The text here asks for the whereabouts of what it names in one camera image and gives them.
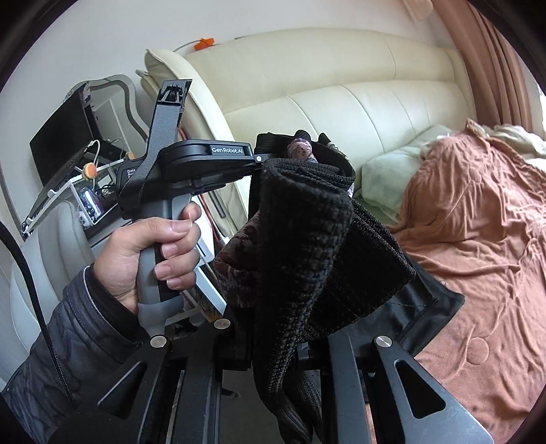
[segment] curtain fold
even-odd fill
[[[519,57],[466,0],[432,0],[465,61],[478,122],[520,125],[532,132],[531,106]]]

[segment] black computer monitor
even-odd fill
[[[67,162],[94,139],[81,88],[78,88],[49,117],[30,142],[42,184],[47,184],[57,172],[66,168]]]

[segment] silver round bolt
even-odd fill
[[[150,345],[153,348],[165,347],[167,338],[165,336],[157,335],[150,339]]]
[[[377,336],[376,344],[380,347],[390,347],[393,344],[393,340],[388,336]]]
[[[218,330],[225,330],[231,325],[231,321],[229,319],[216,319],[214,321],[214,327],[216,327]]]

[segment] black cuff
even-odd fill
[[[125,308],[99,282],[93,271],[93,265],[85,270],[85,282],[89,295],[101,315],[120,335],[129,341],[135,341],[140,330],[138,316]]]

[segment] jacket sleeve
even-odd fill
[[[53,311],[48,330],[77,405],[141,345],[126,339],[101,315],[90,296],[85,271],[64,289],[63,300]],[[74,411],[42,334],[11,377],[3,396],[39,444],[46,443]]]

